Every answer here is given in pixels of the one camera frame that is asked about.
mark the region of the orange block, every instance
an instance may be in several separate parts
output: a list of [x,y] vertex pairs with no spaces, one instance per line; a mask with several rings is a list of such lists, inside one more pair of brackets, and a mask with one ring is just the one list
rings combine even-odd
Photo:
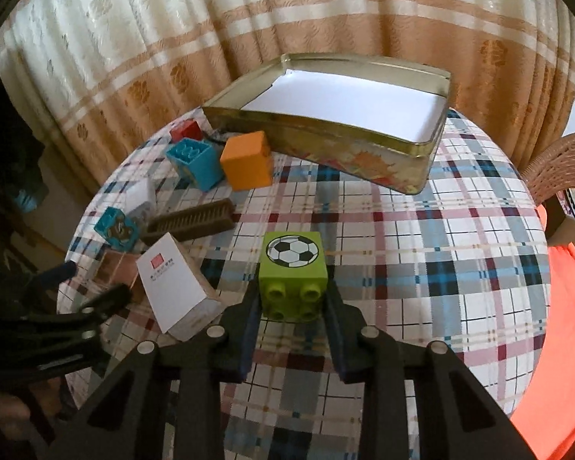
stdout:
[[273,156],[264,131],[228,139],[219,162],[235,191],[273,183]]

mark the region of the red logo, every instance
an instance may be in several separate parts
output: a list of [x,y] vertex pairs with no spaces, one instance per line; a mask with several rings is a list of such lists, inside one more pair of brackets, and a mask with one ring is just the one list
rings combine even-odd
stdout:
[[163,262],[164,262],[164,258],[162,257],[161,254],[158,254],[155,258],[153,258],[151,260],[151,266],[155,270],[156,268],[160,268],[160,266],[162,265]]

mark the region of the table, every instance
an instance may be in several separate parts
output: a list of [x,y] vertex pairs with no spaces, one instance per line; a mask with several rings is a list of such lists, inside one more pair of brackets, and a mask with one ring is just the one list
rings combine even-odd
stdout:
[[[210,130],[202,110],[183,118],[192,116]],[[514,410],[543,345],[549,264],[526,186],[482,130],[450,110],[430,179],[416,196],[281,154],[272,186],[232,192],[223,182],[203,194],[179,181],[164,158],[177,121],[134,151],[87,207],[67,255],[80,274],[61,286],[60,312],[76,309],[92,289],[106,247],[95,222],[106,207],[123,206],[124,191],[148,175],[161,213],[233,200],[234,230],[185,243],[229,304],[253,279],[266,231],[318,230],[330,275],[366,322],[411,343],[444,340],[505,412]],[[103,333],[105,360],[68,377],[78,404],[139,341],[174,342],[159,333],[147,302],[113,317]],[[412,383],[406,388],[415,456]],[[222,387],[226,458],[356,458],[362,395],[362,384],[342,384],[333,372],[321,322],[263,319],[247,381]],[[169,418],[167,456],[172,432]]]

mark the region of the beige curtain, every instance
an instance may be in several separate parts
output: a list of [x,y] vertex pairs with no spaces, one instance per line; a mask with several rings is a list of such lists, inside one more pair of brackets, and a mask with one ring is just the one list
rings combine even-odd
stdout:
[[310,51],[451,71],[451,104],[520,168],[575,98],[575,19],[560,0],[23,0],[0,30],[13,102],[98,183],[235,78]]

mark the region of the wicker chair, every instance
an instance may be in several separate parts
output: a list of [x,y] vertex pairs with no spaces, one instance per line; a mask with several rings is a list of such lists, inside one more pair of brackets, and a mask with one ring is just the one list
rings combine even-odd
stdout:
[[[535,204],[556,192],[575,188],[575,133],[563,136],[539,154],[522,172]],[[575,459],[575,443],[563,460]]]

